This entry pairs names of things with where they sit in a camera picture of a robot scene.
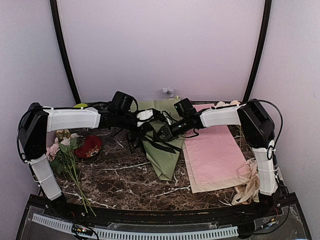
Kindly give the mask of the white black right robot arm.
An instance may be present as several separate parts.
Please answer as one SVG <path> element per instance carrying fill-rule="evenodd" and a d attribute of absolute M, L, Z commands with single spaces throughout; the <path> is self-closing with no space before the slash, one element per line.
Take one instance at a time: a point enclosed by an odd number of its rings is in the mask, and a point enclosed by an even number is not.
<path fill-rule="evenodd" d="M 241 126 L 244 138 L 257 161 L 259 191 L 271 196 L 278 189 L 278 167 L 274 152 L 278 141 L 275 123 L 263 107 L 264 100 L 251 99 L 236 105 L 210 107 L 197 111 L 185 98 L 174 107 L 181 117 L 172 124 L 165 123 L 156 133 L 161 142 L 169 142 L 189 130 L 215 126 Z"/>

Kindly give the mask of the blue flower stem bunch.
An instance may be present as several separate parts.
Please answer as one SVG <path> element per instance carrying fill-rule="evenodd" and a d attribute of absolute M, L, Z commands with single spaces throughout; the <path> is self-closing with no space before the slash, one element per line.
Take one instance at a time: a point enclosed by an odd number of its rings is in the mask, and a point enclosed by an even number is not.
<path fill-rule="evenodd" d="M 173 88 L 164 87 L 162 89 L 162 93 L 167 97 L 167 99 L 174 99 L 175 98 L 175 90 Z"/>

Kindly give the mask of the peach green wrapping paper sheet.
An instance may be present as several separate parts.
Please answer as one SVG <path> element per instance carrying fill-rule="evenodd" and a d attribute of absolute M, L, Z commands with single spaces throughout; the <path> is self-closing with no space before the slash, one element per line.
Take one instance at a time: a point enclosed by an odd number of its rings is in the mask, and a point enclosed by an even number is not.
<path fill-rule="evenodd" d="M 140 101 L 138 105 L 132 104 L 131 110 L 148 110 L 155 109 L 160 112 L 166 111 L 173 119 L 180 120 L 174 104 L 181 100 L 180 97 L 166 99 L 166 100 L 149 100 Z M 171 181 L 174 175 L 174 171 L 180 156 L 184 139 L 179 137 L 166 144 L 162 142 L 156 142 L 153 136 L 159 131 L 159 129 L 165 123 L 156 120 L 147 125 L 150 129 L 146 132 L 146 135 L 142 137 L 141 144 L 146 158 L 151 162 L 153 169 L 160 180 Z"/>

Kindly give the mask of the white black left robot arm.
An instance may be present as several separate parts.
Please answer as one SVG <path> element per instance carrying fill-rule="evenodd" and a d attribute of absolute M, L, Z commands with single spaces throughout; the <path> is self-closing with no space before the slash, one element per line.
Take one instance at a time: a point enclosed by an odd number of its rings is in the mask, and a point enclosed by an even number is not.
<path fill-rule="evenodd" d="M 139 131 L 145 122 L 155 117 L 152 109 L 121 110 L 111 103 L 89 104 L 86 107 L 49 107 L 32 103 L 18 124 L 17 142 L 22 161 L 29 164 L 35 182 L 50 200 L 51 210 L 60 218 L 67 218 L 70 206 L 62 199 L 62 191 L 50 167 L 47 154 L 54 143 L 54 132 L 72 129 L 120 128 Z"/>

